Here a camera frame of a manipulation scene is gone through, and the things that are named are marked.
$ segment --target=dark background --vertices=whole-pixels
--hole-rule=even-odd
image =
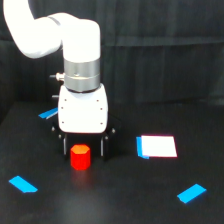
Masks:
[[[26,58],[6,26],[0,1],[0,121],[14,101],[47,101],[59,86],[62,51]],[[101,28],[101,78],[109,103],[222,103],[222,0],[33,0],[35,18],[57,12]]]

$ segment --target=black tabletop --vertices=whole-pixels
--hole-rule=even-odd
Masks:
[[[62,141],[38,114],[49,104],[15,103],[0,126],[0,223],[134,224],[224,222],[224,108],[112,105],[122,120],[111,159],[92,153],[86,171],[62,155]],[[178,158],[142,159],[136,137],[173,135]],[[100,152],[99,147],[91,148]],[[21,176],[36,193],[9,183]],[[184,204],[194,184],[207,192]]]

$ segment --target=red cylinder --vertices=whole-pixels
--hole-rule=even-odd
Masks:
[[[87,145],[71,148],[71,166],[76,170],[86,170],[90,166],[90,148]]]

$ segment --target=blue tape marker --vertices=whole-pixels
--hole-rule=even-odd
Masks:
[[[9,183],[17,187],[19,190],[21,190],[23,193],[27,192],[36,192],[37,188],[29,184],[27,181],[25,181],[20,176],[14,177],[11,180],[9,180]]]
[[[194,186],[190,187],[186,191],[184,191],[181,194],[177,195],[177,197],[182,202],[184,202],[186,204],[187,202],[191,201],[192,199],[194,199],[195,197],[197,197],[198,195],[202,194],[205,191],[206,191],[205,188],[201,187],[198,184],[195,184]]]
[[[149,159],[148,156],[143,156],[142,155],[142,138],[141,137],[136,137],[137,140],[137,152],[138,152],[138,156],[142,157],[143,159]]]
[[[58,112],[58,108],[54,108],[52,110],[49,110],[47,112],[44,112],[44,113],[40,114],[39,117],[44,119],[44,118],[47,118],[47,117],[51,117],[51,115],[54,115],[57,112]]]

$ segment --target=white paper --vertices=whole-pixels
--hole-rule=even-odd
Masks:
[[[142,136],[142,154],[149,157],[177,157],[173,136]]]

